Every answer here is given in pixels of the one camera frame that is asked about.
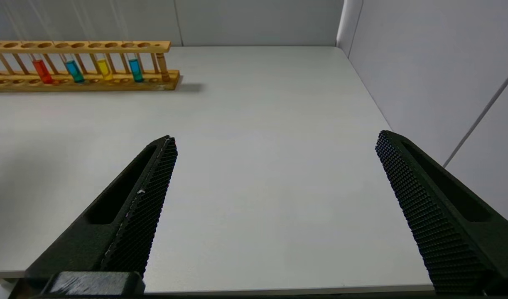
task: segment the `blue liquid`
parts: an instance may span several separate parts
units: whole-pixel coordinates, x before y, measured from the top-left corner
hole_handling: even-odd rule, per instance
[[[137,59],[129,59],[128,63],[130,64],[130,70],[132,70],[134,81],[143,82],[143,76],[140,70],[140,62]]]
[[[71,74],[71,76],[73,76],[73,80],[75,81],[75,83],[83,83],[84,82],[84,77],[74,60],[70,60],[70,61],[66,62],[66,68],[69,71],[69,73]]]

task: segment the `red test tube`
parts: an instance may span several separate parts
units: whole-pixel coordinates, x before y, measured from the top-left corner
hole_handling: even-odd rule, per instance
[[[47,66],[45,66],[45,63],[43,60],[36,60],[34,59],[32,61],[32,64],[34,65],[34,68],[36,69],[36,72],[38,72],[39,78],[42,80],[45,84],[53,84],[54,80],[49,74],[49,70],[47,70]]]

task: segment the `white table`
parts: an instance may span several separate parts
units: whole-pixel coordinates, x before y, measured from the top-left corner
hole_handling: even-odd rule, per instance
[[[19,277],[155,138],[179,156],[147,292],[432,289],[342,51],[184,47],[177,91],[0,94],[0,277]]]

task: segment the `test tube rack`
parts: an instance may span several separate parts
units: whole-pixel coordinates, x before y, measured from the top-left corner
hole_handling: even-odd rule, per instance
[[[168,70],[164,53],[170,49],[169,41],[140,40],[122,41],[12,41],[0,40],[0,60],[5,70],[0,70],[0,92],[16,91],[170,91],[176,88],[180,78],[179,70]],[[94,54],[103,53],[113,73],[112,80],[104,80]],[[140,61],[144,81],[134,82],[128,67],[125,54],[134,53]],[[153,70],[144,70],[140,54],[151,55]],[[12,54],[20,66],[13,70],[3,54]],[[19,54],[35,54],[43,56],[50,67],[53,84],[43,83],[37,72],[27,69]],[[49,54],[72,54],[79,63],[85,81],[75,83],[64,67],[56,68]],[[89,55],[95,70],[88,70],[83,64],[81,55]],[[123,68],[115,68],[111,55],[119,55]]]

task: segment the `blue test tube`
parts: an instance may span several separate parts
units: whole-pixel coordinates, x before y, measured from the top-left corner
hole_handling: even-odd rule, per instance
[[[83,83],[84,76],[82,75],[79,66],[75,62],[75,59],[73,59],[72,57],[69,58],[70,60],[67,60],[65,55],[62,55],[62,60],[66,65],[67,71],[71,74],[71,76],[73,77],[73,81],[75,81],[75,83]]]
[[[143,75],[141,74],[140,69],[140,61],[135,54],[132,53],[132,56],[133,57],[130,57],[130,55],[128,55],[128,64],[130,65],[130,70],[132,71],[134,81],[143,82]]]

